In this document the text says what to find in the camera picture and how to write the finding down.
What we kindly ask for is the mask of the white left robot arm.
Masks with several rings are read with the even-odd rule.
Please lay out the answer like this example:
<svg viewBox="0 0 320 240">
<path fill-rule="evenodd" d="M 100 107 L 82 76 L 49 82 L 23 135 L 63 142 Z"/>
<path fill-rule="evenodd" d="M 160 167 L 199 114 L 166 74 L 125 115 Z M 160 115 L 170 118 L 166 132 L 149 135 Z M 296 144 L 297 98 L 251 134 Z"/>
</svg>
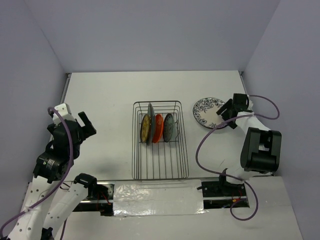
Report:
<svg viewBox="0 0 320 240">
<path fill-rule="evenodd" d="M 22 210 L 7 221 L 16 221 L 16 224 L 7 236 L 0 236 L 2 240 L 54 239 L 75 207 L 85 198 L 90 200 L 98 194 L 97 179 L 81 173 L 63 198 L 51 206 L 74 160 L 80 155 L 81 144 L 97 131 L 83 111 L 78 113 L 83 126 L 69 112 L 50 107 L 48 113 L 54 121 L 47 127 L 53 139 L 38 156 Z"/>
</svg>

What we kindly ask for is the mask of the white blue floral plate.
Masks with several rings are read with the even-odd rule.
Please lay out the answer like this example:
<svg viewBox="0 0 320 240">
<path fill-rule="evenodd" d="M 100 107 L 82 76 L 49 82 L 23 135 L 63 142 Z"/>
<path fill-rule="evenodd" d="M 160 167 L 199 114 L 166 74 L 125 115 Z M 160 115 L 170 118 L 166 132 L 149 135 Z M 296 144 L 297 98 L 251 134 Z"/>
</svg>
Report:
<svg viewBox="0 0 320 240">
<path fill-rule="evenodd" d="M 213 129 L 224 121 L 220 115 L 217 115 L 217 111 L 224 104 L 224 101 L 215 97 L 202 98 L 192 108 L 193 117 L 201 126 Z"/>
</svg>

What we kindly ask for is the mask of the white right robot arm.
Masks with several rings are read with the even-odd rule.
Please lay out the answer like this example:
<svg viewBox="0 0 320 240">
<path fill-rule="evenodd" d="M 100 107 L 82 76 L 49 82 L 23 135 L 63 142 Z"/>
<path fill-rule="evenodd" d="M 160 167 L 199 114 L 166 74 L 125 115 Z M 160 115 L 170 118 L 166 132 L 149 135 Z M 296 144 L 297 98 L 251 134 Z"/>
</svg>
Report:
<svg viewBox="0 0 320 240">
<path fill-rule="evenodd" d="M 245 134 L 239 163 L 226 168 L 219 176 L 218 192 L 228 196 L 235 185 L 258 174 L 276 172 L 280 164 L 282 134 L 266 127 L 260 116 L 252 110 L 250 96 L 235 93 L 217 112 L 223 123 L 232 129 L 239 128 Z"/>
</svg>

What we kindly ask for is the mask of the grey plate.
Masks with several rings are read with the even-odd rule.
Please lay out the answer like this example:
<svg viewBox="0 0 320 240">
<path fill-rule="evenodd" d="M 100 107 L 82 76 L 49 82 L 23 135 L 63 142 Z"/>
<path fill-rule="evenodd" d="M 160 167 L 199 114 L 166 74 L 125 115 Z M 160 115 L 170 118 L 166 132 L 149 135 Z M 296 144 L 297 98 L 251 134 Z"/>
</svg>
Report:
<svg viewBox="0 0 320 240">
<path fill-rule="evenodd" d="M 148 132 L 148 138 L 146 143 L 147 145 L 150 145 L 152 143 L 152 140 L 155 134 L 155 121 L 156 121 L 155 111 L 151 103 L 148 104 L 147 114 L 150 117 L 150 124 L 149 124 L 149 132 Z"/>
</svg>

